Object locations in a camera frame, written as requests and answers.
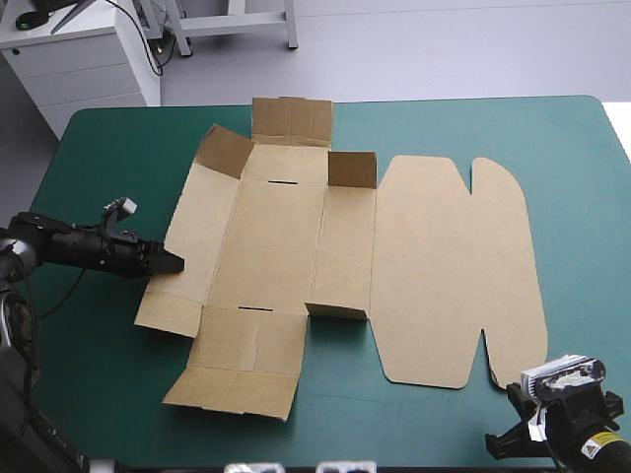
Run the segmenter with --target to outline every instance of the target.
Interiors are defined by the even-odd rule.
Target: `cardboard panel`
[[[252,370],[300,375],[307,317],[301,313],[262,312]]]
[[[188,357],[190,367],[252,370],[260,310],[206,306]]]
[[[205,307],[188,366],[165,402],[287,419],[306,331],[303,314]]]
[[[243,181],[208,302],[304,313],[324,190]]]
[[[252,139],[258,143],[330,147],[331,101],[299,98],[252,100]]]
[[[329,151],[328,185],[377,188],[377,155],[374,152]]]
[[[294,402],[298,377],[264,372],[239,372],[220,405],[204,404],[204,409],[237,414],[259,414],[286,421]]]
[[[244,179],[325,185],[326,150],[318,147],[255,145]]]
[[[239,184],[233,177],[198,163],[191,165],[165,239],[166,248],[184,258],[184,271],[152,278],[147,289],[154,296],[150,304],[141,304],[138,325],[196,335],[200,308],[208,298]],[[160,307],[157,294],[188,300],[189,304],[169,300]],[[178,307],[181,316],[170,312]]]
[[[374,189],[326,189],[310,302],[368,311],[376,197]]]
[[[464,386],[482,329],[503,387],[545,360],[526,202],[488,160],[473,179],[470,195],[451,160],[396,157],[380,187],[371,322],[392,381]]]
[[[214,125],[202,141],[195,160],[235,179],[241,177],[254,142],[223,126]]]

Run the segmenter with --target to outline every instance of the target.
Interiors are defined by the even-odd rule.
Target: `white cabinet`
[[[129,0],[118,3],[138,21]],[[160,105],[160,78],[151,70],[144,39],[122,12],[96,2],[50,34],[67,7],[46,25],[19,32],[15,19],[31,8],[29,0],[9,0],[0,49],[58,138],[84,108]]]

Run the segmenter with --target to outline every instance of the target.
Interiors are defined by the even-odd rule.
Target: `cabinet drawer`
[[[59,105],[41,106],[39,112],[48,122],[48,125],[61,139],[63,132],[70,121],[72,115],[84,108],[108,108],[120,106],[145,106],[142,94],[127,94],[124,96],[104,97],[102,99],[92,99],[90,101],[73,101],[61,103]]]
[[[128,62],[116,34],[32,44],[2,52],[20,79]]]
[[[129,64],[29,77],[22,84],[37,106],[140,92]]]

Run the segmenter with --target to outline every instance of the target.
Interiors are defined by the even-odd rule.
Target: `green table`
[[[33,210],[91,223],[104,203],[127,195],[140,209],[125,227],[163,238],[193,153],[215,122],[249,135],[250,107],[79,112]],[[603,358],[610,373],[605,386],[631,402],[631,167],[597,101],[341,103],[333,147],[376,150],[380,176],[397,154],[451,157],[467,182],[477,156],[508,168],[528,202],[549,356]],[[52,306],[77,273],[54,265],[38,270],[38,306]],[[310,322],[286,424],[163,405],[191,342],[133,325],[145,285],[89,272],[67,304],[40,323],[43,374],[35,400],[92,456],[136,466],[236,460],[300,466],[342,458],[497,465],[483,435],[500,434],[518,419],[492,386],[482,344],[464,389],[391,384],[370,324],[339,320]],[[631,416],[622,426],[628,434]]]

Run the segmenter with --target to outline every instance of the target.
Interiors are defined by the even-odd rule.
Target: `yellow warning sticker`
[[[583,448],[581,448],[581,453],[593,460],[605,445],[609,445],[614,441],[622,441],[622,439],[613,432],[598,432],[585,442]]]
[[[596,435],[592,436],[592,440],[600,446],[605,446],[613,441],[621,441],[622,439],[613,432],[598,432]]]

